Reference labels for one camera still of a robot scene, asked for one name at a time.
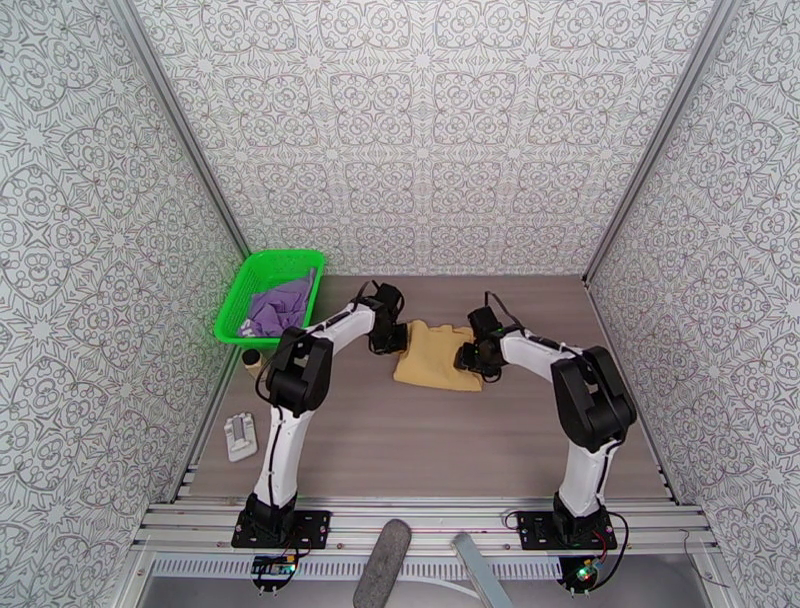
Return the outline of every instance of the patterned wall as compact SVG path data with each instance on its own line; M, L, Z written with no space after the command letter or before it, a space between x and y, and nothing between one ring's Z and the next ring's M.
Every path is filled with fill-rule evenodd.
M0 5L0 605L105 606L239 257L106 6Z
M592 291L679 496L800 605L800 4L747 1Z
M583 270L712 0L136 0L253 249Z

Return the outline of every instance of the purple cloth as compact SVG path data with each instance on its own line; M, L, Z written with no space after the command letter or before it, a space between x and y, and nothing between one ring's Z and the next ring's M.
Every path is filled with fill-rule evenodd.
M315 269L308 276L273 287L250 298L250 310L239 328L243 338L276 337L287 327L302 327Z

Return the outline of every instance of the beige cloth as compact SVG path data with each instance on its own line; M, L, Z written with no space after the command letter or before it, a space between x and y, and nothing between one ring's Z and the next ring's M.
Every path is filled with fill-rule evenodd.
M408 350L400 355L394 379L452 391L482 390L480 375L456 369L454 365L458 349L473 339L468 327L428 327L424 321L411 321L408 324Z

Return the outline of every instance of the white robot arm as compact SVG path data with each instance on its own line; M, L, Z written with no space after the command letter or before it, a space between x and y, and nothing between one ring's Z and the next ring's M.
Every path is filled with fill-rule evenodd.
M606 349L581 350L537 336L498 300L514 321L503 327L488 295L485 306L468 315L475 341L464 344L455 365L488 379L499 379L504 365L519 365L553 384L569 443L567 470L553 499L553 524L557 540L574 545L606 526L606 479L614 454L636 421L633 401Z
M307 329L284 331L268 369L256 381L256 392L272 406L272 424L264 465L239 515L233 546L286 544L294 523L303 441L311 418L328 394L333 356L364 335L375 354L405 350L407 326L397 323L403 295L392 285L374 284L374 295L360 292L329 319ZM260 390L264 372L267 396Z

